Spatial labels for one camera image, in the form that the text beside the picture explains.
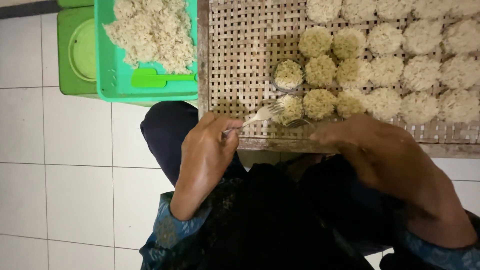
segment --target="left hand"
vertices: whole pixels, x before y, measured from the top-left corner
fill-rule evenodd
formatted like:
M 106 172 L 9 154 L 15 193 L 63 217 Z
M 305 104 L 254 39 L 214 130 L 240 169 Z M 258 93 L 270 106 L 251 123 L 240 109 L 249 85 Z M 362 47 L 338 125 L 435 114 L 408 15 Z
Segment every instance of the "left hand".
M 170 211 L 181 221 L 189 220 L 222 179 L 239 146 L 235 128 L 242 120 L 208 112 L 183 141 L 180 175 L 175 187 Z M 226 130 L 233 129 L 222 137 Z

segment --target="dark clothing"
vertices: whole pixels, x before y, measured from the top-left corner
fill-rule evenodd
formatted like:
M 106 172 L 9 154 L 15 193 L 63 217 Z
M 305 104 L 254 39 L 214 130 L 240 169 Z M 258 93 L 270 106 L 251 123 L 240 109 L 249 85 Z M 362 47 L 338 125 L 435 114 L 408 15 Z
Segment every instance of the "dark clothing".
M 161 102 L 141 125 L 173 185 L 182 142 L 197 123 L 193 106 Z M 173 193 L 163 194 L 140 250 L 143 269 L 371 269 L 363 256 L 391 246 L 395 254 L 385 256 L 383 270 L 466 269 L 465 252 L 474 267 L 480 261 L 477 249 L 436 247 L 406 231 L 395 215 L 402 202 L 362 185 L 342 156 L 310 167 L 298 184 L 280 167 L 255 165 L 247 173 L 236 155 L 190 221 L 176 220 Z M 448 259 L 436 261 L 440 252 Z

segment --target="white tile floor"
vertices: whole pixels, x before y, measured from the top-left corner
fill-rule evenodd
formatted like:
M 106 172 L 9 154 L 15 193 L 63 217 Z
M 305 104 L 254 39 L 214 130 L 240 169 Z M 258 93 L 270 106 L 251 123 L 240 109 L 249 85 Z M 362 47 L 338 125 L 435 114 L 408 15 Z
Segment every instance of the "white tile floor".
M 138 269 L 173 190 L 139 131 L 148 109 L 63 96 L 56 25 L 0 20 L 0 270 Z M 241 153 L 247 167 L 294 156 Z M 435 162 L 480 215 L 480 160 Z M 381 258 L 368 257 L 377 269 Z

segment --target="black pants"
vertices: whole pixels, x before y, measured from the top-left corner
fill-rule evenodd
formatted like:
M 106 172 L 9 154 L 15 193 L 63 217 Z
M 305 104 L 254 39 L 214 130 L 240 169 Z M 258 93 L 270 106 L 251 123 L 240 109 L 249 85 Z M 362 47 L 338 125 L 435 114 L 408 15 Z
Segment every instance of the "black pants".
M 174 186 L 180 173 L 181 145 L 197 123 L 195 107 L 181 101 L 164 101 L 154 105 L 141 124 L 150 151 Z M 236 177 L 246 173 L 237 155 L 227 173 Z M 342 156 L 310 167 L 299 189 L 316 214 L 365 256 L 394 244 L 391 213 L 401 203 L 362 185 Z

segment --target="rice mound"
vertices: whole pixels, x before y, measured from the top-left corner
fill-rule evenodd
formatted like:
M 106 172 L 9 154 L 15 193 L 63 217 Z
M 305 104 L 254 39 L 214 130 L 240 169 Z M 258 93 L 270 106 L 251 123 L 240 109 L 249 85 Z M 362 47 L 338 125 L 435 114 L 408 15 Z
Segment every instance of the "rice mound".
M 474 92 L 448 90 L 440 96 L 438 118 L 447 123 L 469 123 L 478 120 L 480 101 Z
M 375 20 L 375 0 L 343 0 L 342 17 L 351 24 Z
M 480 49 L 480 24 L 466 20 L 449 27 L 444 33 L 444 47 L 448 53 L 469 53 Z
M 400 115 L 407 124 L 430 122 L 439 112 L 438 100 L 427 92 L 416 92 L 402 100 Z
M 301 97 L 284 95 L 277 101 L 284 109 L 281 113 L 272 117 L 272 121 L 275 123 L 286 126 L 293 120 L 301 119 L 303 117 L 303 103 Z
M 333 36 L 326 27 L 308 28 L 300 37 L 299 50 L 307 58 L 320 57 L 330 50 Z
M 379 88 L 367 95 L 367 111 L 378 120 L 390 121 L 400 112 L 402 98 L 390 88 Z
M 363 59 L 346 59 L 336 72 L 336 82 L 343 88 L 364 87 L 372 76 L 372 65 Z
M 442 28 L 443 23 L 440 21 L 418 20 L 412 22 L 403 33 L 405 38 L 403 50 L 415 55 L 432 52 L 442 41 L 440 34 Z
M 443 63 L 440 81 L 450 89 L 468 89 L 480 78 L 480 61 L 466 55 L 457 55 Z
M 413 91 L 425 91 L 438 82 L 440 73 L 439 62 L 428 56 L 416 56 L 409 60 L 403 71 L 403 81 L 406 88 Z
M 472 17 L 480 12 L 480 0 L 455 0 L 450 15 L 454 18 Z
M 392 86 L 400 80 L 403 73 L 403 60 L 388 55 L 377 57 L 372 61 L 372 76 L 370 80 L 376 86 Z
M 292 90 L 303 83 L 303 70 L 298 63 L 287 60 L 276 67 L 274 79 L 281 89 Z
M 385 20 L 406 18 L 412 11 L 414 0 L 378 0 L 377 14 Z
M 375 26 L 368 35 L 367 46 L 374 54 L 394 53 L 400 49 L 404 39 L 402 30 L 389 23 Z
M 104 25 L 113 44 L 125 49 L 124 62 L 158 62 L 168 74 L 191 74 L 196 47 L 185 0 L 116 0 L 116 21 Z
M 315 89 L 303 98 L 305 115 L 313 120 L 321 120 L 335 111 L 337 98 L 326 89 Z
M 413 15 L 419 19 L 443 18 L 453 7 L 454 0 L 416 0 Z
M 307 16 L 318 24 L 336 19 L 341 8 L 342 0 L 307 0 Z
M 316 87 L 330 85 L 336 74 L 335 63 L 327 55 L 310 59 L 305 69 L 307 83 Z
M 367 111 L 367 96 L 356 88 L 345 89 L 338 93 L 338 115 L 348 119 L 354 114 L 362 114 Z
M 357 58 L 366 48 L 367 38 L 358 29 L 343 28 L 333 38 L 333 53 L 341 60 Z

